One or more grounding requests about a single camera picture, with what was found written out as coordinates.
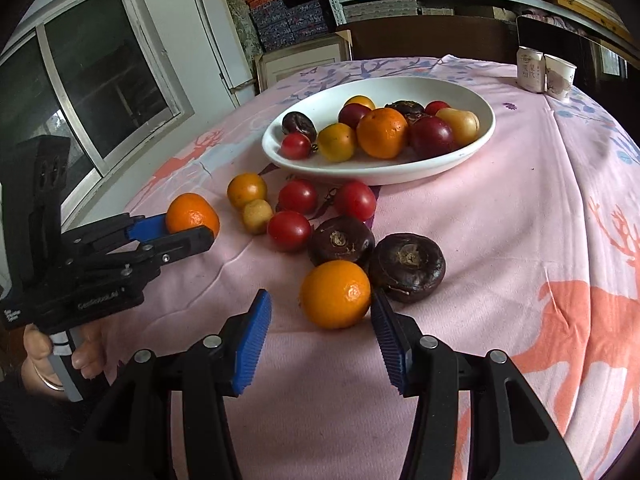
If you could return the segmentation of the red cherry tomato with stem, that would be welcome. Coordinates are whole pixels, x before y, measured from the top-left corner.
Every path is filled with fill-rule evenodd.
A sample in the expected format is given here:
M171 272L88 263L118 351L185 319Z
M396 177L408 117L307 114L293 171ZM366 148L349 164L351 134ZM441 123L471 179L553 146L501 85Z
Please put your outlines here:
M289 160L302 160L318 152L318 146L309 140L303 133L292 132L287 134L280 145L279 153Z

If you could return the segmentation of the dark small plum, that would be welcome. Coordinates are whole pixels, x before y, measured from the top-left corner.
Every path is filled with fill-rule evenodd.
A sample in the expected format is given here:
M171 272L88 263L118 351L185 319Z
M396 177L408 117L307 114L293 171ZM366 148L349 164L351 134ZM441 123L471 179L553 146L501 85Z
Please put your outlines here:
M301 112L288 112L281 122L281 129L285 136L291 133L300 133L306 136L311 143L316 142L317 129L314 123Z

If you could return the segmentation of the small orange kumquat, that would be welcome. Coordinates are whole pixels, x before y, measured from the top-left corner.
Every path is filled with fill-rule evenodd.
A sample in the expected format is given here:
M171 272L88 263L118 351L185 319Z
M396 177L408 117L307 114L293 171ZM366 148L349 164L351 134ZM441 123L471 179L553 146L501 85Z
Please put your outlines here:
M253 200L264 200L267 194L265 180L259 174L252 172L238 174L229 182L227 188L228 200L236 210L241 210Z

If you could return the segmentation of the small tan longan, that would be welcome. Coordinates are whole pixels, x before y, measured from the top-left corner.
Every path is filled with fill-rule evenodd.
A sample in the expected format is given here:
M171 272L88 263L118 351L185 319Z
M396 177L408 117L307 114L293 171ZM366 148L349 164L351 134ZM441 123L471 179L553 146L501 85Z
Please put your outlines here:
M258 200L252 200L243 207L241 221L247 232L252 235L260 235L267 231L267 226L272 216L273 210L270 203L258 198Z

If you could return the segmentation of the yellow-orange tomato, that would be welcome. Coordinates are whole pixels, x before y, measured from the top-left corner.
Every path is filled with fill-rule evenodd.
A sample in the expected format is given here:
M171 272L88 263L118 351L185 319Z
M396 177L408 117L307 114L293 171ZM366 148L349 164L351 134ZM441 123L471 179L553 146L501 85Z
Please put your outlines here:
M347 162L356 153L356 132L349 125L337 122L318 133L318 150L329 162Z

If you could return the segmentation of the blue patterned boxes stack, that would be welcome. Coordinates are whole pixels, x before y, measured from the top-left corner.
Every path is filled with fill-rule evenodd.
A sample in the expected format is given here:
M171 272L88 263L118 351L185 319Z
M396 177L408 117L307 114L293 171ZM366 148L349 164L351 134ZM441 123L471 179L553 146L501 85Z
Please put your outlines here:
M283 0L272 0L250 10L250 18L265 52L291 47L329 31L318 0L298 6L287 6Z

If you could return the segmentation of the window with white frame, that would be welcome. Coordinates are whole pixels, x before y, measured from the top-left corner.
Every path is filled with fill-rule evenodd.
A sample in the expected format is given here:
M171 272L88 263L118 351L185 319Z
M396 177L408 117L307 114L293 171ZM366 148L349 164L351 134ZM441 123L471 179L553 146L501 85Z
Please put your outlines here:
M144 0L53 0L1 53L1 153L70 141L62 218L193 113Z

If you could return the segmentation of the small orange fruit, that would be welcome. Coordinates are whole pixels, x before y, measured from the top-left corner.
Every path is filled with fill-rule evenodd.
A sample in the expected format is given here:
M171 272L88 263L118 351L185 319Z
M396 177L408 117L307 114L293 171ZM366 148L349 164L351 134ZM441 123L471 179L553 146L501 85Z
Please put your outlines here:
M367 96L353 96L352 98L350 98L345 102L345 105L349 105L349 104L359 104L367 107L369 110L375 109L374 102Z

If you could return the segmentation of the framed board leaning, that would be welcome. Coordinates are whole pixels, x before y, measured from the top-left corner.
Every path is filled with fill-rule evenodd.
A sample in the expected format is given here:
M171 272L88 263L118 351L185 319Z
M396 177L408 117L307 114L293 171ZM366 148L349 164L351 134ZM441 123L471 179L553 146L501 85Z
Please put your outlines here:
M351 59L352 33L349 30L320 36L255 58L257 87L263 92L302 70Z

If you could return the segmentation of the pale yellow-pink plum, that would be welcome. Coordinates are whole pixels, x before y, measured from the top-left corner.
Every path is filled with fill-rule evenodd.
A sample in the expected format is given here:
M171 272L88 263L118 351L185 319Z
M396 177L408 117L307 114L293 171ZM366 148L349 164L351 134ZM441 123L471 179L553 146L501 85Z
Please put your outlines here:
M470 110L445 107L439 110L436 116L450 127L459 148L475 142L480 137L480 120Z

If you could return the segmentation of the large red plum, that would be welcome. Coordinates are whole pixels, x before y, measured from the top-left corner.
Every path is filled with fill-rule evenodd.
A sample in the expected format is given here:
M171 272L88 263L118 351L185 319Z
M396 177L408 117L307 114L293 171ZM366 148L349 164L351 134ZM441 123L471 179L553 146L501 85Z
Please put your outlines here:
M422 116L409 127L409 141L420 159L434 158L457 148L451 128L435 116Z

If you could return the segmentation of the white oval plate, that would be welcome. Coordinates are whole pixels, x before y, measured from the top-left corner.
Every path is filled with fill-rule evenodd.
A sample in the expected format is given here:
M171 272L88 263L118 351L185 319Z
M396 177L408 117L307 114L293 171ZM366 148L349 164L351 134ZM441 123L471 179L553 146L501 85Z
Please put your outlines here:
M293 158L285 116L307 117L318 152ZM372 185L420 180L466 162L491 138L496 115L474 91L420 77L366 79L322 90L291 105L262 136L282 169L318 180Z

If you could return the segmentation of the large orange mandarin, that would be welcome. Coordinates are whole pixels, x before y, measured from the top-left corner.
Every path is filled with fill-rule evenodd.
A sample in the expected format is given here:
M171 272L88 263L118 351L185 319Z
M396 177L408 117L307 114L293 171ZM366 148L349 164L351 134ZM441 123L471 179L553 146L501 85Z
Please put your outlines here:
M394 159L405 149L409 125L396 110L382 107L371 110L356 129L360 148L377 159Z

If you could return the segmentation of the dark wooden cabinet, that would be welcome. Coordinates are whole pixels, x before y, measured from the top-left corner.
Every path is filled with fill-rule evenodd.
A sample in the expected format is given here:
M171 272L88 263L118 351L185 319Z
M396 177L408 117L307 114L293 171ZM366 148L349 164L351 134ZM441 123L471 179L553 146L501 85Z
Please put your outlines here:
M494 18L411 15L349 23L338 29L350 32L356 60L451 54L513 64L518 52L515 28Z

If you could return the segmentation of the dark red cherry tomato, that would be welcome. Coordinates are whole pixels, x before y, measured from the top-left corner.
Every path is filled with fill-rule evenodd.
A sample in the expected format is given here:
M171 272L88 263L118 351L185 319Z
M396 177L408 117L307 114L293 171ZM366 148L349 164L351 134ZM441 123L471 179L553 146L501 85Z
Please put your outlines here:
M360 120L370 113L370 108L360 103L345 104L338 113L338 121L341 124L349 126L354 130L357 129Z

